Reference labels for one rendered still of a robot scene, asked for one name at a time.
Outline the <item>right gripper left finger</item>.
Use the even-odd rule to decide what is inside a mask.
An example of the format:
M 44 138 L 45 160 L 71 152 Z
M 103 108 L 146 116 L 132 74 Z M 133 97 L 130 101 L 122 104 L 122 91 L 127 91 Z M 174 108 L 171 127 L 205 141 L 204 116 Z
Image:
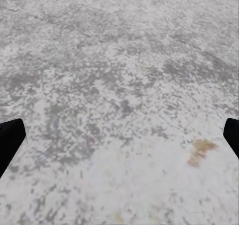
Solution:
M 21 118 L 0 124 L 0 178 L 26 137 Z

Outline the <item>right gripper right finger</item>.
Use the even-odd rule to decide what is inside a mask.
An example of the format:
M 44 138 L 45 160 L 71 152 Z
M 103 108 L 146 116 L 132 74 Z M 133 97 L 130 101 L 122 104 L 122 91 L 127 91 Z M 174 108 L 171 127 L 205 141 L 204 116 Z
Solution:
M 239 120 L 228 118 L 223 136 L 239 158 Z

